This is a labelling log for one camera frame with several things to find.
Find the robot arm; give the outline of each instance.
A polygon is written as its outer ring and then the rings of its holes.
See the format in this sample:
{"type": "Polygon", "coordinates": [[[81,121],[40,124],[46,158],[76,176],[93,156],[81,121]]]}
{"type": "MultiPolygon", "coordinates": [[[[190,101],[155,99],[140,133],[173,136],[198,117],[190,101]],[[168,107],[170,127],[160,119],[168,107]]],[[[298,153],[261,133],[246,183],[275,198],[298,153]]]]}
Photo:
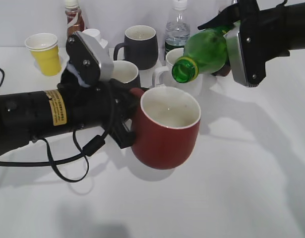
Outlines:
{"type": "Polygon", "coordinates": [[[235,24],[226,34],[234,80],[256,87],[266,77],[265,63],[290,56],[290,50],[305,49],[305,2],[259,10],[256,0],[238,0],[199,30],[235,24]]]}
{"type": "MultiPolygon", "coordinates": [[[[0,95],[0,155],[30,141],[95,126],[120,148],[134,143],[125,121],[135,113],[138,99],[128,85],[111,79],[114,64],[107,53],[81,32],[69,37],[66,51],[69,62],[56,90],[0,95]]],[[[103,146],[101,137],[85,145],[83,153],[91,156],[103,146]]]]}

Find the mug handle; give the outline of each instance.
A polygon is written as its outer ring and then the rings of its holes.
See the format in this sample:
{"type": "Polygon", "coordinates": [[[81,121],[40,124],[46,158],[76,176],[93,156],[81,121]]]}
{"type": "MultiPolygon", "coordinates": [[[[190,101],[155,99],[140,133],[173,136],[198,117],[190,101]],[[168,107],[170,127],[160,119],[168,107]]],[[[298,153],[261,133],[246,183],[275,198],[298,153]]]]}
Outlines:
{"type": "Polygon", "coordinates": [[[159,82],[158,85],[160,85],[160,76],[162,73],[166,72],[166,71],[170,71],[169,67],[167,66],[163,66],[160,68],[156,68],[152,74],[152,87],[156,87],[156,81],[159,82]]]}
{"type": "Polygon", "coordinates": [[[128,44],[125,43],[125,42],[120,43],[120,44],[118,44],[118,45],[115,46],[115,49],[114,49],[114,60],[117,60],[119,50],[120,50],[121,48],[123,48],[123,47],[126,47],[126,46],[128,46],[128,44]]]}

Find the bottle mouth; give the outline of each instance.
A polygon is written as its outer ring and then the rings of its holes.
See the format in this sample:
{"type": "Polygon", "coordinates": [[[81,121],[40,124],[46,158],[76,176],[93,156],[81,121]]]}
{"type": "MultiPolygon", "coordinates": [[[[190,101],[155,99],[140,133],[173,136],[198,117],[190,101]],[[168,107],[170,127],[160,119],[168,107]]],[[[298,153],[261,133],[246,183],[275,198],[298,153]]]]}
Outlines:
{"type": "Polygon", "coordinates": [[[68,8],[68,9],[75,9],[75,8],[78,8],[78,7],[79,7],[79,5],[72,5],[72,6],[65,5],[65,8],[68,8]]]}
{"type": "Polygon", "coordinates": [[[187,83],[197,78],[199,69],[189,57],[180,57],[172,68],[172,76],[178,83],[187,83]]]}

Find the label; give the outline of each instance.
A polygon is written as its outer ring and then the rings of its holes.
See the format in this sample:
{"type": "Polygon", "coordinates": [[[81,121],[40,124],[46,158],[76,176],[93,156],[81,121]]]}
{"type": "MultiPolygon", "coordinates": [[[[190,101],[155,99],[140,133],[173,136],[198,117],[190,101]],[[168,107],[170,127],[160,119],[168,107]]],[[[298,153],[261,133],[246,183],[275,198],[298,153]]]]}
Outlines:
{"type": "Polygon", "coordinates": [[[169,53],[171,50],[178,49],[178,48],[184,48],[184,46],[172,46],[172,45],[170,45],[166,42],[165,52],[164,52],[164,60],[166,60],[167,53],[169,53]]]}
{"type": "Polygon", "coordinates": [[[75,25],[77,23],[77,21],[78,21],[78,17],[79,17],[78,13],[75,15],[74,18],[72,16],[68,16],[68,18],[70,18],[72,20],[69,21],[69,23],[67,24],[67,27],[70,28],[71,26],[75,25]]]}
{"type": "Polygon", "coordinates": [[[49,90],[45,91],[45,93],[49,98],[53,117],[53,125],[65,125],[67,123],[67,115],[62,95],[58,90],[49,90]]]}

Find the white paper cup rim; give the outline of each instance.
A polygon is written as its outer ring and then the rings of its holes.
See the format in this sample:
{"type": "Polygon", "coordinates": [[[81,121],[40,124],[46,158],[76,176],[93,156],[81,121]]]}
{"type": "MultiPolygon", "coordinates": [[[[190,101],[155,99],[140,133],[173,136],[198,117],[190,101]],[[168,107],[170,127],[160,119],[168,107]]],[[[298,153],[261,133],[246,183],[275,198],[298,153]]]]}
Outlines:
{"type": "Polygon", "coordinates": [[[29,36],[24,44],[31,51],[47,51],[58,44],[58,38],[52,33],[38,33],[29,36]]]}

